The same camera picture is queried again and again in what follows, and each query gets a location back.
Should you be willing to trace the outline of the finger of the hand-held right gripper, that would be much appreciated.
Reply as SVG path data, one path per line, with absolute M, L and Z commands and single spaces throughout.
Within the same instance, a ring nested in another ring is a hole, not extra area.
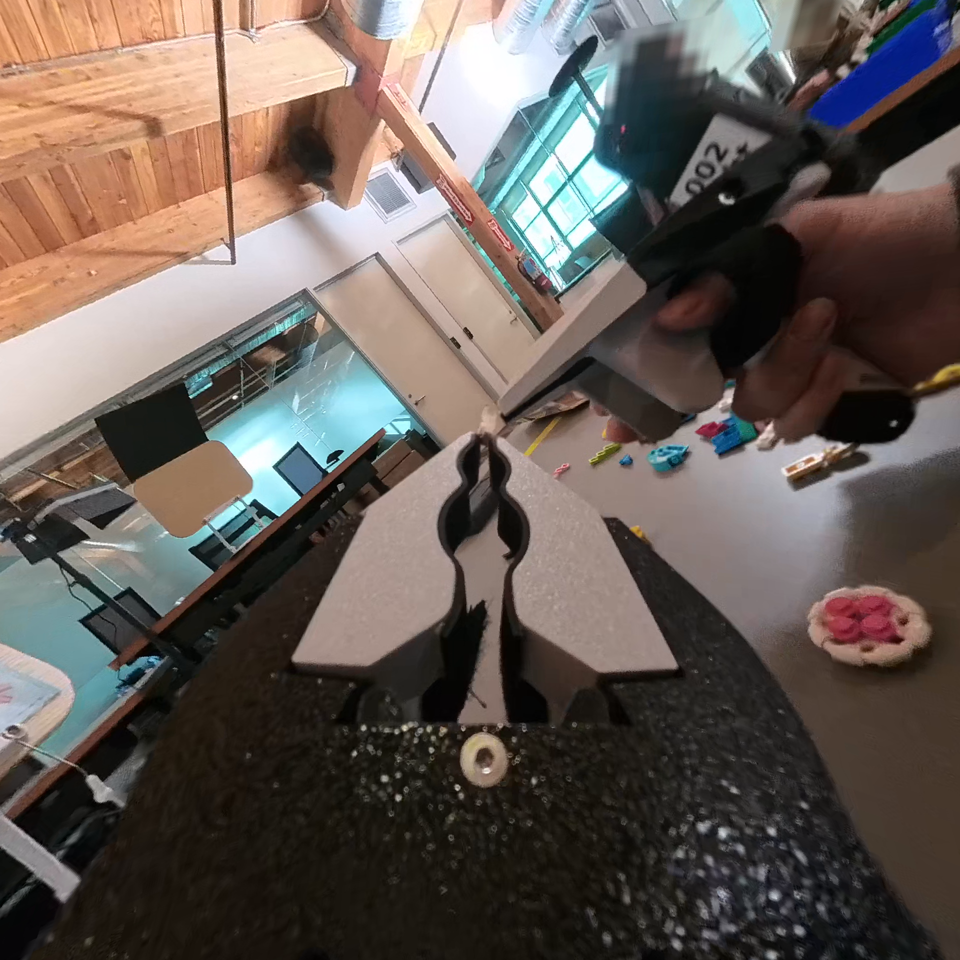
M 646 292 L 644 281 L 625 262 L 602 264 L 600 275 L 585 291 L 574 290 L 560 318 L 534 342 L 519 373 L 498 398 L 503 421 L 514 421 L 540 403 L 572 364 L 589 355 L 591 343 Z
M 592 341 L 583 393 L 642 438 L 667 439 L 720 401 L 726 378 L 708 330 L 669 332 L 651 318 L 619 318 Z

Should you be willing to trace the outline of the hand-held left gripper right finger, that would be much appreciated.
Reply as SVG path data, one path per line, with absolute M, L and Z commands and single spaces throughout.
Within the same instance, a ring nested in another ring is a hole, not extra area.
M 499 670 L 511 724 L 628 724 L 614 687 L 678 662 L 601 515 L 500 439 L 487 442 L 508 562 Z

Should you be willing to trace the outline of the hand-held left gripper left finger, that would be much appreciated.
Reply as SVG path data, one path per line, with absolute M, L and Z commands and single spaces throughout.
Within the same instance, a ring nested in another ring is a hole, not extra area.
M 479 647 L 456 552 L 482 439 L 454 440 L 366 509 L 292 655 L 300 673 L 386 692 L 407 719 L 457 719 Z

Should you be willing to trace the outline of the pile of colourful toy bricks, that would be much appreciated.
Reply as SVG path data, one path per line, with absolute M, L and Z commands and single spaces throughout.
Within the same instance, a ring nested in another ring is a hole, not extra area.
M 755 445 L 758 450 L 769 451 L 780 442 L 771 420 L 751 421 L 733 411 L 736 381 L 726 381 L 720 399 L 698 420 L 694 434 L 709 444 L 713 452 L 722 457 L 737 450 Z

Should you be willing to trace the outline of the grey desk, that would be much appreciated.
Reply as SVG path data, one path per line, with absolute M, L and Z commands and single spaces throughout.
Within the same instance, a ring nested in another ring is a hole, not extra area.
M 817 438 L 717 457 L 675 473 L 589 467 L 601 424 L 575 414 L 534 452 L 606 516 L 637 523 L 654 550 L 750 642 L 815 739 L 872 854 L 947 958 L 958 958 L 958 388 L 918 402 L 896 442 L 867 447 L 793 487 L 782 466 Z M 815 647 L 807 612 L 840 587 L 882 586 L 929 616 L 927 647 L 894 667 L 850 666 Z

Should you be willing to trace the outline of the person's right hand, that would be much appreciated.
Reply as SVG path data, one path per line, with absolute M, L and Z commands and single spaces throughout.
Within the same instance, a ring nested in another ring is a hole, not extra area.
M 852 354 L 904 388 L 958 362 L 958 171 L 906 192 L 810 199 L 776 227 L 801 251 L 797 311 L 736 374 L 738 417 L 794 443 L 823 435 Z

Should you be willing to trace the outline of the brown wooden table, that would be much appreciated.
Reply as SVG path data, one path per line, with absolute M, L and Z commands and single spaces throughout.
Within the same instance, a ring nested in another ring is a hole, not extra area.
M 108 664 L 113 671 L 159 650 L 160 641 L 179 650 L 198 638 L 238 606 L 247 606 L 289 570 L 311 546 L 317 533 L 367 484 L 388 492 L 380 482 L 374 461 L 386 430 L 377 430 L 350 455 L 299 498 L 277 519 L 262 528 L 241 549 L 211 573 L 185 599 L 139 635 Z

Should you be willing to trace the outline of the white door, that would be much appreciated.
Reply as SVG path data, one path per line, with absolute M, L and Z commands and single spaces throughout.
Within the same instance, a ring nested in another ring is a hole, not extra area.
M 436 439 L 446 445 L 480 426 L 490 401 L 485 385 L 379 256 L 313 295 Z
M 398 248 L 465 338 L 510 378 L 536 335 L 462 228 L 439 217 L 400 239 Z

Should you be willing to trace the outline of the paned window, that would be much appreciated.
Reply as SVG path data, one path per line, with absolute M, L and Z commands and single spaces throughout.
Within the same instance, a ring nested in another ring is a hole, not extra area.
M 611 252 L 594 220 L 628 189 L 595 158 L 597 129 L 597 110 L 573 82 L 518 109 L 473 179 L 510 241 L 558 293 Z

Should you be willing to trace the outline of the black monitor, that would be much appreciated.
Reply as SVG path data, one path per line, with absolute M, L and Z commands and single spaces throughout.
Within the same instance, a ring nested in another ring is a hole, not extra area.
M 330 469 L 319 462 L 300 442 L 286 450 L 274 462 L 272 469 L 298 498 L 307 496 L 330 474 Z

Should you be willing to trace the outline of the beige board on stand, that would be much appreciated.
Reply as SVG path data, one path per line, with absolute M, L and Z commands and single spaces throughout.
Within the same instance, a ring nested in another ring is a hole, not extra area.
M 177 539 L 199 533 L 236 502 L 245 503 L 254 479 L 221 441 L 209 439 L 147 473 L 133 497 Z

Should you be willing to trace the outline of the black disc floor lamp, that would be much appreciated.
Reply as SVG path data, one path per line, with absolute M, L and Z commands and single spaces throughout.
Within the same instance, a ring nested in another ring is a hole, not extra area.
M 582 97 L 597 123 L 602 118 L 603 108 L 598 101 L 594 90 L 585 76 L 585 69 L 591 63 L 599 46 L 599 38 L 592 34 L 576 46 L 567 57 L 564 64 L 558 69 L 548 88 L 547 96 L 555 99 L 564 94 L 571 86 L 581 91 Z

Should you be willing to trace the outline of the glass office partition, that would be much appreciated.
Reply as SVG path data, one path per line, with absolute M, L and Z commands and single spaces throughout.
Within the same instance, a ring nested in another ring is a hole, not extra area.
M 197 534 L 168 534 L 133 496 L 96 424 L 2 484 L 2 508 L 26 514 L 51 501 L 114 483 L 104 496 L 54 511 L 44 539 L 59 557 L 143 622 L 160 619 L 248 540 L 300 498 L 273 464 L 301 443 L 331 473 L 379 429 L 377 453 L 414 431 L 435 437 L 345 334 L 302 294 L 273 311 L 276 323 L 228 342 L 184 378 L 207 438 L 225 444 L 253 479 Z M 132 624 L 75 575 L 2 543 L 2 642 L 64 672 L 74 705 L 44 748 L 64 756 L 134 683 L 135 667 L 109 663 L 133 641 Z

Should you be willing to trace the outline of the blue plastic bin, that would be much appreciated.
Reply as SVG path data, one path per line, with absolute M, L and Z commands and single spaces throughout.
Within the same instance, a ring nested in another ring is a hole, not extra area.
M 954 44 L 953 2 L 912 2 L 893 31 L 867 59 L 822 93 L 807 111 L 812 120 L 841 129 L 933 66 L 942 66 Z

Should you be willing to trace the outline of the black flag panel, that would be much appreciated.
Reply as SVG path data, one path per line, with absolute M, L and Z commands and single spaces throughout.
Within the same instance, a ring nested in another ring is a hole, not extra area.
M 184 382 L 100 414 L 94 423 L 129 484 L 209 439 Z

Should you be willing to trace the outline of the white round pie toy brick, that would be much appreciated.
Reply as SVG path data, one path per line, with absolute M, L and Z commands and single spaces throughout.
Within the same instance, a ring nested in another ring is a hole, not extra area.
M 889 669 L 907 664 L 932 639 L 927 612 L 880 585 L 846 586 L 825 594 L 806 615 L 810 642 L 835 663 Z

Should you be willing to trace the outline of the dark round ceiling fixture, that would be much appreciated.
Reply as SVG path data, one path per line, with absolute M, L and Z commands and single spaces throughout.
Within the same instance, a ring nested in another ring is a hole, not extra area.
M 289 137 L 288 150 L 291 169 L 301 186 L 316 186 L 324 191 L 332 189 L 336 161 L 329 144 L 313 126 L 298 126 Z

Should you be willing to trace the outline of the round beige table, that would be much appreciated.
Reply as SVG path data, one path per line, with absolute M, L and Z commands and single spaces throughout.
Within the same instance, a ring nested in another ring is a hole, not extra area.
M 1 644 L 1 777 L 66 720 L 76 691 L 65 672 Z

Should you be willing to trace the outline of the black hanging pipe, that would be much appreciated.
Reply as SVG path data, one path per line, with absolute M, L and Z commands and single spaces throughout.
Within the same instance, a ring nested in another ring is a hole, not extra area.
M 237 263 L 236 230 L 234 216 L 234 173 L 230 125 L 229 84 L 227 75 L 226 32 L 224 23 L 224 5 L 222 1 L 211 1 L 213 19 L 213 42 L 215 68 L 217 74 L 217 96 L 219 107 L 219 125 L 221 138 L 221 161 L 223 176 L 223 198 L 227 235 L 225 246 L 229 263 Z

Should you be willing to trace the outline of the black wall speaker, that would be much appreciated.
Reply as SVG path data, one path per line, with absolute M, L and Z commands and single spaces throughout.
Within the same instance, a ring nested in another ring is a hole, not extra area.
M 451 162 L 455 162 L 457 153 L 437 124 L 430 121 L 427 123 L 427 128 L 437 141 L 438 147 L 444 151 Z M 396 172 L 402 176 L 408 186 L 411 186 L 416 195 L 424 195 L 436 187 L 434 177 L 431 174 L 433 161 L 428 159 L 427 165 L 425 165 L 423 159 L 418 152 L 404 149 L 399 160 L 394 164 Z

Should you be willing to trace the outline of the wooden post with red signs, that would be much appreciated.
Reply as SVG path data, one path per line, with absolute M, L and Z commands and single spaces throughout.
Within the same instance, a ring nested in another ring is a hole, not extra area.
M 542 328 L 553 326 L 563 315 L 554 296 L 540 294 L 519 273 L 517 257 L 522 250 L 511 240 L 494 213 L 474 187 L 439 147 L 414 103 L 397 81 L 383 79 L 376 102 L 377 115 L 399 139 L 404 149 L 419 153 L 424 165 L 432 161 L 431 174 L 438 192 L 465 229 L 480 245 L 504 281 L 519 296 L 533 320 Z

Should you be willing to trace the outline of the wall vent grille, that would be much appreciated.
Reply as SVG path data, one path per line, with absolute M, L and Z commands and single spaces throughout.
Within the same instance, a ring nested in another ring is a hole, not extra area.
M 367 180 L 364 199 L 385 224 L 402 218 L 417 207 L 398 179 L 387 170 L 378 171 Z

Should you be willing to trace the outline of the silver air duct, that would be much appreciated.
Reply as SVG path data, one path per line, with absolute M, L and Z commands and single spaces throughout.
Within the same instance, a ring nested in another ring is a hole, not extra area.
M 569 54 L 597 1 L 504 1 L 492 20 L 495 42 L 507 53 L 524 53 L 538 33 L 557 54 Z
M 343 1 L 352 24 L 378 41 L 396 41 L 416 26 L 424 1 Z

